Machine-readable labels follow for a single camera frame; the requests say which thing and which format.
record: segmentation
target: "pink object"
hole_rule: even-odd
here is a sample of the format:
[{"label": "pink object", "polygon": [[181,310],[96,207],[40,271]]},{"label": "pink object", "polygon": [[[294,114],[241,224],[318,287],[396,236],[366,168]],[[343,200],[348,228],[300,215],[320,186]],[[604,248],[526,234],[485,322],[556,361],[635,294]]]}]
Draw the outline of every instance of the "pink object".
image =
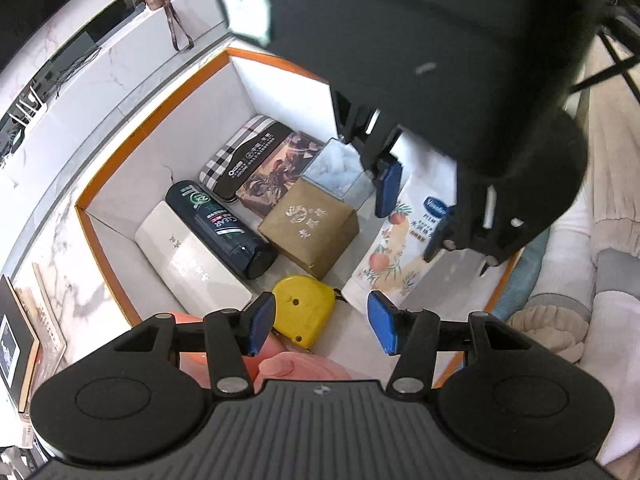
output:
[{"label": "pink object", "polygon": [[[202,321],[199,317],[190,316],[190,314],[182,314],[180,312],[172,312],[172,314],[175,316],[176,323],[199,323]],[[262,346],[262,350],[256,357],[242,358],[251,380],[255,381],[258,377],[258,366],[262,361],[286,350],[279,339],[273,333],[270,333],[267,336],[267,341]],[[182,352],[180,354],[180,370],[196,379],[203,388],[211,387],[209,369],[207,368],[207,355],[205,353]]]},{"label": "pink object", "polygon": [[267,379],[287,381],[348,381],[351,376],[331,359],[315,354],[282,352],[265,359],[258,366],[260,373],[254,381],[254,390],[259,392]]}]

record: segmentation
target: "photo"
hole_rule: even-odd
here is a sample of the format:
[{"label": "photo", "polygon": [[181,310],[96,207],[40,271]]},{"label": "photo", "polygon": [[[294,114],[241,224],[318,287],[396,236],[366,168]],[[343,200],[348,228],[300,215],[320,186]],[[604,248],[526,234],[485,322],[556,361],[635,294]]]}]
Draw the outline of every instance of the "photo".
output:
[{"label": "photo", "polygon": [[322,143],[293,133],[238,189],[236,196],[247,208],[265,217],[291,189],[322,148]]},{"label": "photo", "polygon": [[19,356],[20,347],[15,340],[14,331],[11,330],[6,316],[3,316],[0,324],[0,369],[9,388],[14,382]]}]

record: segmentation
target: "brown cardboard box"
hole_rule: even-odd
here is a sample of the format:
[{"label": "brown cardboard box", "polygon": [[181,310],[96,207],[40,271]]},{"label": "brown cardboard box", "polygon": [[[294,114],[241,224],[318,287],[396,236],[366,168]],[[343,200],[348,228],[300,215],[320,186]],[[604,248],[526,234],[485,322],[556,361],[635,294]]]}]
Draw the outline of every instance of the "brown cardboard box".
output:
[{"label": "brown cardboard box", "polygon": [[280,252],[318,280],[359,230],[353,207],[302,179],[258,226]]}]

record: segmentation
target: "wooden frame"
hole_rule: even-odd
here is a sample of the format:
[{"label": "wooden frame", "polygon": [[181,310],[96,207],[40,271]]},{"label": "wooden frame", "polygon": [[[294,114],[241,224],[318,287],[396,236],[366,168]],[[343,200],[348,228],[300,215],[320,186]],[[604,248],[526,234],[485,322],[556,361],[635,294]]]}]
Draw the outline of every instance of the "wooden frame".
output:
[{"label": "wooden frame", "polygon": [[[113,174],[124,163],[129,155],[131,155],[131,153],[133,153],[133,151],[153,132],[153,130],[155,130],[158,125],[162,121],[164,121],[164,119],[167,118],[168,115],[173,112],[189,95],[195,92],[202,84],[204,84],[220,69],[228,65],[231,62],[232,57],[256,61],[261,64],[279,68],[280,70],[284,70],[286,72],[291,72],[306,78],[326,83],[326,81],[321,77],[318,77],[317,75],[308,72],[302,67],[299,67],[298,65],[295,65],[285,59],[261,52],[227,47],[218,56],[214,57],[207,64],[202,66],[194,75],[190,76],[187,81],[185,81],[180,87],[172,92],[172,94],[169,95],[169,97],[164,102],[162,102],[162,104],[159,105],[158,108],[156,108],[142,122],[142,124],[140,124],[140,126],[137,127],[133,131],[133,133],[130,134],[129,137],[127,137],[127,139],[124,140],[124,142],[119,147],[117,147],[114,153],[97,171],[97,173],[89,181],[87,186],[84,188],[84,190],[76,200],[75,210],[80,221],[82,232],[84,233],[84,237],[87,244],[89,245],[89,249],[94,257],[95,263],[98,266],[98,270],[102,275],[104,283],[109,289],[111,297],[114,299],[123,316],[131,326],[139,324],[140,322],[142,322],[142,319],[140,318],[140,315],[137,313],[135,307],[131,303],[131,300],[129,299],[122,285],[117,279],[116,273],[111,267],[111,264],[109,263],[109,260],[105,255],[104,250],[102,249],[100,240],[98,239],[91,219],[86,210],[94,200],[94,198],[98,195],[98,193],[102,189],[102,186],[107,183],[107,181],[113,176]],[[507,266],[507,269],[505,270],[500,283],[494,290],[494,294],[485,307],[485,310],[492,309],[495,302],[500,297],[516,261],[517,258],[516,256],[514,256]],[[453,366],[453,368],[451,369],[449,374],[451,374],[455,370],[457,365],[451,366]]]}]

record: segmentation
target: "open box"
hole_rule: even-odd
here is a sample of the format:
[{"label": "open box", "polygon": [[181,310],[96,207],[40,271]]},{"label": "open box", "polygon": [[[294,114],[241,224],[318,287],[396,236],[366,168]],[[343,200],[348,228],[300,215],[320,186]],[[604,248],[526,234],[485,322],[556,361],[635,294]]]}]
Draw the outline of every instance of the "open box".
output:
[{"label": "open box", "polygon": [[[257,114],[321,142],[337,136],[325,82],[277,57],[228,48],[204,62],[124,140],[78,199],[76,211],[90,249],[132,325],[160,312],[185,312],[136,245],[136,230],[172,183],[197,181],[211,155]],[[446,200],[454,202],[455,165],[450,160],[418,148],[409,136],[399,139],[394,154],[405,166],[404,180],[411,172],[423,172]],[[228,207],[257,230],[260,217],[239,202]],[[344,286],[378,233],[382,221],[373,214],[372,198],[358,211],[358,223],[360,233],[323,280],[332,287]],[[485,308],[504,273],[497,267],[479,276],[481,267],[480,254],[447,253],[403,307],[423,306],[442,319],[465,320],[469,312]],[[279,256],[265,275],[246,284],[257,296],[291,274],[304,271]],[[367,319],[341,302],[313,350],[359,377],[382,381],[396,362],[384,354]],[[436,377],[449,358],[438,358]]]}]

